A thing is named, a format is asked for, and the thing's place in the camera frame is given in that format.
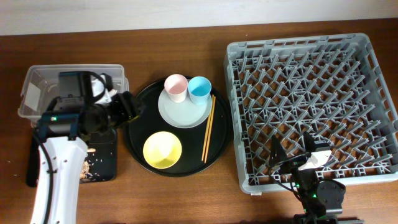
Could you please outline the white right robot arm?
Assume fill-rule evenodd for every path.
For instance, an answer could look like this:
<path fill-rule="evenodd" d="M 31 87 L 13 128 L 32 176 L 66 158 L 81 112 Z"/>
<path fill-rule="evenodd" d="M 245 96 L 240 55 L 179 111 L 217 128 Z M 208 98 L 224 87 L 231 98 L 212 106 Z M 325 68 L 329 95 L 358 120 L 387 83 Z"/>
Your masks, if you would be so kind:
<path fill-rule="evenodd" d="M 333 179 L 320 180 L 316 169 L 325 165 L 331 156 L 331 146 L 326 141 L 316 141 L 309 133 L 303 133 L 305 152 L 288 157 L 276 136 L 271 137 L 271 154 L 268 176 L 271 172 L 290 174 L 290 186 L 279 186 L 292 192 L 302 204 L 304 213 L 293 217 L 294 223 L 364 223 L 364 220 L 340 220 L 346 186 Z"/>

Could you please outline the blue plastic cup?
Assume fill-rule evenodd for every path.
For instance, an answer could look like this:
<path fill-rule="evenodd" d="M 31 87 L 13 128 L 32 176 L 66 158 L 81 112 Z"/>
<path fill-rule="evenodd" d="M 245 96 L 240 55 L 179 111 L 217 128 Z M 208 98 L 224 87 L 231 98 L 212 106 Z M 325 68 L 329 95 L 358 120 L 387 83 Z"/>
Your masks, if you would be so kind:
<path fill-rule="evenodd" d="M 206 103 L 211 89 L 211 82 L 205 77 L 194 77 L 188 81 L 188 93 L 191 101 L 196 105 Z"/>

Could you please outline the pink plastic cup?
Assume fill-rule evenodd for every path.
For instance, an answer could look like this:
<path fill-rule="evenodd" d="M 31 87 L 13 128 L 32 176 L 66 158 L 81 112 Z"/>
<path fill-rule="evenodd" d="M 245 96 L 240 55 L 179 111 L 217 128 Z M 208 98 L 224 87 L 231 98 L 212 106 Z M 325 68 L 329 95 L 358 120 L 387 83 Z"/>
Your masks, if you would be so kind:
<path fill-rule="evenodd" d="M 166 78 L 164 88 L 172 101 L 181 103 L 187 97 L 188 80 L 181 74 L 173 74 Z"/>

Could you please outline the yellow bowl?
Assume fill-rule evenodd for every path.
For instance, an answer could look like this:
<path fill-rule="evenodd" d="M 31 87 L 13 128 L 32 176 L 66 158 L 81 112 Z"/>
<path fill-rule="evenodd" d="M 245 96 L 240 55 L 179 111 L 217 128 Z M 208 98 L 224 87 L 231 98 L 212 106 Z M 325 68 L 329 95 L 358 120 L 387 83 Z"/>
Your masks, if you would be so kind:
<path fill-rule="evenodd" d="M 160 131 L 147 138 L 143 146 L 145 161 L 156 169 L 175 165 L 182 155 L 182 144 L 176 135 Z"/>

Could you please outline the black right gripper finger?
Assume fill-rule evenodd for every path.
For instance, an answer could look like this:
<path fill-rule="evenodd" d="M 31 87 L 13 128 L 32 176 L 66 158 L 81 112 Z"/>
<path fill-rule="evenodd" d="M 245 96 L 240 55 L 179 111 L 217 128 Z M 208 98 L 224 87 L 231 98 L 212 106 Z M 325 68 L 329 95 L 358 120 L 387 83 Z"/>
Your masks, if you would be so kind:
<path fill-rule="evenodd" d="M 272 167 L 279 162 L 287 160 L 287 155 L 280 141 L 275 135 L 271 137 L 271 149 L 270 149 L 269 166 Z"/>
<path fill-rule="evenodd" d="M 307 152 L 316 151 L 316 149 L 318 148 L 318 143 L 316 143 L 314 138 L 312 138 L 312 136 L 306 131 L 303 133 L 303 140 L 304 140 L 305 150 Z"/>

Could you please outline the wooden chopstick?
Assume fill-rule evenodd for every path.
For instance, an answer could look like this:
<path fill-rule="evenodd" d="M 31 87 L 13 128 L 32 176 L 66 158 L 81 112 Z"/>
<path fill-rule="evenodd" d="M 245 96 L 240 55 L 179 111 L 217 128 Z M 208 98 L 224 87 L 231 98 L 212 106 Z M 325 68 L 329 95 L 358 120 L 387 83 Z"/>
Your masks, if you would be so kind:
<path fill-rule="evenodd" d="M 211 132 L 212 132 L 212 125 L 213 125 L 213 117 L 214 117 L 214 111 L 215 111 L 215 103 L 216 103 L 216 96 L 214 97 L 214 104 L 213 104 L 213 114 L 211 115 L 211 123 L 210 123 L 210 132 L 209 132 L 209 135 L 208 135 L 208 142 L 207 142 L 207 146 L 208 146 L 208 148 L 207 148 L 207 151 L 206 151 L 206 158 L 205 158 L 205 162 L 207 163 L 207 160 L 208 160 L 208 153 L 209 153 L 209 148 L 210 148 L 210 141 L 211 141 Z"/>
<path fill-rule="evenodd" d="M 213 114 L 214 97 L 215 97 L 214 95 L 211 96 L 211 102 L 212 102 L 211 111 L 210 111 L 210 114 L 209 114 L 208 119 L 207 119 L 206 131 L 205 131 L 205 139 L 204 139 L 204 144 L 203 144 L 203 152 L 202 152 L 202 156 L 201 156 L 201 161 L 204 162 L 204 163 L 206 163 L 205 162 L 205 158 L 206 158 L 206 151 L 207 151 L 207 148 L 208 148 L 207 142 L 208 142 L 208 135 L 209 135 L 209 132 L 210 132 L 210 123 L 211 123 L 211 119 L 212 119 L 211 116 Z"/>

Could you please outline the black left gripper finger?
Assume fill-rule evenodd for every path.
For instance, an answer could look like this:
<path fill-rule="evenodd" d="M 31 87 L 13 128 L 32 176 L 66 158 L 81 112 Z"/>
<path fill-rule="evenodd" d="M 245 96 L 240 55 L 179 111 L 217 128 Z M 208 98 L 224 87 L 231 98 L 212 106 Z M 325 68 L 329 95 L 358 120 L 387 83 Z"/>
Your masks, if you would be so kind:
<path fill-rule="evenodd" d="M 128 124 L 134 121 L 135 119 L 139 118 L 139 116 L 140 116 L 140 111 L 134 109 L 126 110 L 121 115 L 120 124 Z"/>
<path fill-rule="evenodd" d="M 144 103 L 129 91 L 121 94 L 121 100 L 129 114 L 142 114 L 145 110 Z"/>

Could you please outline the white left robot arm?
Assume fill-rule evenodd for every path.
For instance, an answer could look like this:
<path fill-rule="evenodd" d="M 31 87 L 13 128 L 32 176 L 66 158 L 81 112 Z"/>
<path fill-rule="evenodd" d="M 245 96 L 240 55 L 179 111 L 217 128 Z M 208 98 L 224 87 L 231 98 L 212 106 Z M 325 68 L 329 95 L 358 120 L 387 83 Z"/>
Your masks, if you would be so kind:
<path fill-rule="evenodd" d="M 143 111 L 143 102 L 129 91 L 115 94 L 108 103 L 54 98 L 32 135 L 40 164 L 31 223 L 75 223 L 80 173 L 91 134 L 123 127 Z"/>

